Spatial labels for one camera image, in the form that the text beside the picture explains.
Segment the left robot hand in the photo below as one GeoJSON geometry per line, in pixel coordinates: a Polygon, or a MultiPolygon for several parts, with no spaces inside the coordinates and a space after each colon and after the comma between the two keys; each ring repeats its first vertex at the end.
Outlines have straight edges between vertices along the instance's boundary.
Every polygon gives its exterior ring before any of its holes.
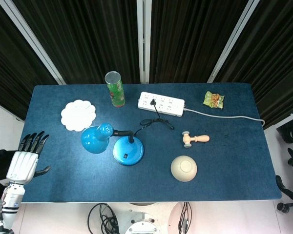
{"type": "Polygon", "coordinates": [[[26,185],[33,178],[42,176],[50,170],[47,166],[37,171],[36,167],[49,135],[44,131],[27,134],[19,144],[18,150],[14,152],[6,178],[10,183],[26,185]]]}

